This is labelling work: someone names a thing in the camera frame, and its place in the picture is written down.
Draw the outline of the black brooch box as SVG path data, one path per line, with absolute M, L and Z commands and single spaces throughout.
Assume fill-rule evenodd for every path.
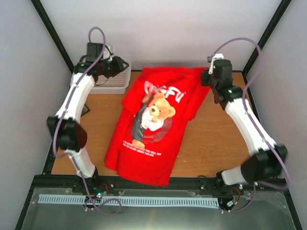
M 81 113 L 81 116 L 87 114 L 88 112 L 90 112 L 90 109 L 87 105 L 84 105 L 83 106 L 83 109 L 82 109 L 82 113 Z

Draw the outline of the red kungfu bear t-shirt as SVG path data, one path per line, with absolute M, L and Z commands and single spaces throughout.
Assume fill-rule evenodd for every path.
M 144 68 L 121 102 L 105 167 L 133 181 L 170 178 L 189 121 L 210 88 L 204 68 Z

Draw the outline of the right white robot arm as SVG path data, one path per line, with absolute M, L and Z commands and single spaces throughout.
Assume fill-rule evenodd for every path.
M 223 54 L 214 54 L 208 61 L 210 67 L 203 71 L 201 84 L 211 88 L 215 104 L 233 120 L 250 155 L 240 166 L 217 173 L 216 182 L 220 188 L 249 183 L 267 185 L 267 179 L 281 174 L 288 150 L 268 135 L 243 90 L 233 85 L 231 61 Z

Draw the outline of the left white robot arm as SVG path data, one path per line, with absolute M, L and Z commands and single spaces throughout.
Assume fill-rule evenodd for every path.
M 107 79 L 125 71 L 128 62 L 114 54 L 111 45 L 87 44 L 87 53 L 75 65 L 66 98 L 54 116 L 47 118 L 55 157 L 68 156 L 79 177 L 84 177 L 83 187 L 89 193 L 96 192 L 100 181 L 93 177 L 97 169 L 91 162 L 87 149 L 87 133 L 80 124 L 86 99 L 99 76 Z

